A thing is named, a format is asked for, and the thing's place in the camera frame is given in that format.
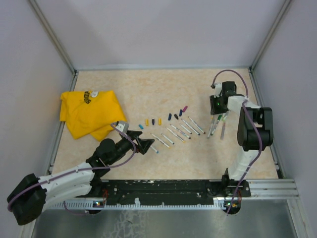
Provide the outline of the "blue eraser-cap white marker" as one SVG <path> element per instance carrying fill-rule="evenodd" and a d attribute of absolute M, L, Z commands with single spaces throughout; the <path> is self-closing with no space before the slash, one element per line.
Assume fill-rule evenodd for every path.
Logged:
<path fill-rule="evenodd" d="M 167 137 L 165 134 L 161 133 L 161 135 L 162 135 L 166 140 L 168 140 L 172 145 L 175 144 L 175 143 L 174 143 L 169 137 Z"/>

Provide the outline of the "magenta capped white marker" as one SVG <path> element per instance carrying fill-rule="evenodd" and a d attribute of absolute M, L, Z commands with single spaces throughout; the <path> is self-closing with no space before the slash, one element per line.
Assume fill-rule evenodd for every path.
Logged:
<path fill-rule="evenodd" d="M 203 128 L 200 125 L 198 125 L 197 122 L 195 122 L 190 116 L 188 116 L 188 118 L 203 134 L 206 134 L 206 132 L 203 130 Z"/>

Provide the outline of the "navy capped white marker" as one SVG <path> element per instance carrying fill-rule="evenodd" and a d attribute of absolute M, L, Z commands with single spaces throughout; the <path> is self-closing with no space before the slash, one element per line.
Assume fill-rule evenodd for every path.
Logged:
<path fill-rule="evenodd" d="M 192 129 L 197 135 L 201 135 L 196 129 L 194 129 L 186 120 L 181 119 L 190 129 Z"/>

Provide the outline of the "black eraser-cap white marker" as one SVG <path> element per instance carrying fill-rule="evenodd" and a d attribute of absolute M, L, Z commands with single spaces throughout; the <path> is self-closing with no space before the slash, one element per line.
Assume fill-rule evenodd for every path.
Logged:
<path fill-rule="evenodd" d="M 192 134 L 192 131 L 190 131 L 186 126 L 184 126 L 183 124 L 180 123 L 180 126 L 186 130 L 189 134 Z"/>

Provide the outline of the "yellow capped clear pen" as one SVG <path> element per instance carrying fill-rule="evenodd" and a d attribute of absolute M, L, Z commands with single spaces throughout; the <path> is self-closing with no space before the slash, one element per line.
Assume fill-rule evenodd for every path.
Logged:
<path fill-rule="evenodd" d="M 180 141 L 185 142 L 185 140 L 180 137 L 178 134 L 176 134 L 174 131 L 172 131 L 170 128 L 165 127 L 171 134 L 173 134 L 175 137 L 177 137 Z"/>

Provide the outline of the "dark blue capped marker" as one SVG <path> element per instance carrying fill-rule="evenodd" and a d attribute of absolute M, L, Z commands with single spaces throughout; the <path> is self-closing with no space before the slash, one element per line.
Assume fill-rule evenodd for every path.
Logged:
<path fill-rule="evenodd" d="M 177 128 L 176 126 L 174 126 L 172 124 L 170 124 L 170 126 L 173 127 L 175 130 L 177 130 L 182 135 L 186 136 L 188 139 L 191 139 L 191 137 L 189 135 L 187 135 L 185 132 L 183 132 L 181 129 Z"/>

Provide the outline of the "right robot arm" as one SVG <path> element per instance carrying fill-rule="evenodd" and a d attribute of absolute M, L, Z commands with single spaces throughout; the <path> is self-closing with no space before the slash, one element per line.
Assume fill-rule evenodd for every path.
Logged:
<path fill-rule="evenodd" d="M 240 149 L 236 159 L 227 168 L 229 179 L 221 184 L 222 192 L 233 196 L 239 190 L 239 181 L 250 169 L 261 152 L 273 143 L 273 112 L 269 107 L 252 103 L 247 96 L 237 94 L 233 81 L 216 83 L 210 96 L 211 115 L 233 112 L 239 116 L 237 142 Z"/>

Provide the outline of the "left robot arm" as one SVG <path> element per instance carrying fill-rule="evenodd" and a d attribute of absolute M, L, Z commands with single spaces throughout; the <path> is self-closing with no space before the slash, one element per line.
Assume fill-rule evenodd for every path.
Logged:
<path fill-rule="evenodd" d="M 7 198 L 8 211 L 17 224 L 26 225 L 37 219 L 52 205 L 74 197 L 99 196 L 103 191 L 101 177 L 112 168 L 128 151 L 146 154 L 154 139 L 142 139 L 142 132 L 129 130 L 114 142 L 110 138 L 102 140 L 94 153 L 85 162 L 54 175 L 37 177 L 26 175 Z"/>

